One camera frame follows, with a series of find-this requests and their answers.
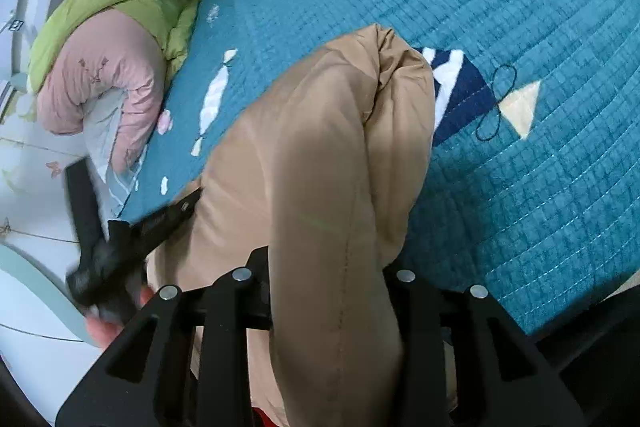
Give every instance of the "white floor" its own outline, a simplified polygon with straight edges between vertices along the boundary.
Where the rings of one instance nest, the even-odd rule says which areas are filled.
[[[50,135],[33,122],[33,114],[33,99],[23,95],[17,113],[0,121],[0,241],[44,265],[62,283],[79,256],[62,171],[85,155],[86,147],[82,136]],[[99,355],[0,270],[0,356],[51,424]]]

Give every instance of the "white appliqué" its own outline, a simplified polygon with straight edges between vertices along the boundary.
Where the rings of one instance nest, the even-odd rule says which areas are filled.
[[[220,6],[218,6],[217,4],[214,4],[211,7],[211,10],[209,10],[209,13],[207,13],[207,22],[209,23],[209,26],[213,24],[213,21],[218,18],[219,14],[220,14]]]
[[[196,140],[196,143],[193,144],[193,148],[191,149],[191,156],[195,156],[196,158],[200,156],[200,150],[202,149],[202,136]]]
[[[229,80],[229,70],[226,66],[222,66],[218,74],[209,84],[207,94],[202,103],[200,110],[200,135],[207,132],[209,125],[216,119],[220,102],[222,101],[222,93],[225,91],[226,83]]]
[[[233,59],[237,53],[238,53],[238,50],[227,50],[225,52],[225,55],[222,57],[222,63],[226,64],[228,61]]]

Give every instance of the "metal screw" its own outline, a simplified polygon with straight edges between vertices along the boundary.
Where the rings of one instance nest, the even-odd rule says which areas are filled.
[[[170,301],[176,295],[178,295],[178,288],[175,286],[163,286],[160,288],[160,298],[165,301]]]
[[[487,295],[489,295],[489,290],[482,286],[481,284],[474,284],[471,286],[469,290],[471,295],[473,295],[476,299],[484,299]]]
[[[231,277],[233,277],[238,282],[242,282],[251,279],[252,275],[253,274],[251,273],[251,270],[249,270],[248,268],[236,268],[231,274]]]
[[[411,270],[398,270],[396,277],[400,282],[412,282],[415,280],[415,273]]]

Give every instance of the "quilted stitching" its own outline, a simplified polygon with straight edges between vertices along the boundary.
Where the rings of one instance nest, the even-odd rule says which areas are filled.
[[[166,100],[174,129],[152,137],[124,216],[174,197],[288,66],[372,22],[416,47],[461,49],[485,79],[510,63],[516,89],[541,81],[526,140],[503,123],[479,142],[476,120],[434,149],[405,261],[442,287],[484,283],[527,331],[639,267],[640,0],[202,0]],[[220,112],[194,158],[200,104],[232,48]],[[507,87],[498,79],[494,89]]]

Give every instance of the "red fabric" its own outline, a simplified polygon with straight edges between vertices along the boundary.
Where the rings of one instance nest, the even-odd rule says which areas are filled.
[[[257,407],[254,408],[255,412],[257,412],[260,415],[260,418],[262,420],[262,425],[264,427],[278,427],[275,423],[273,423],[271,420],[269,420],[269,417],[267,415],[265,415],[265,413],[262,411],[262,409],[258,409]]]

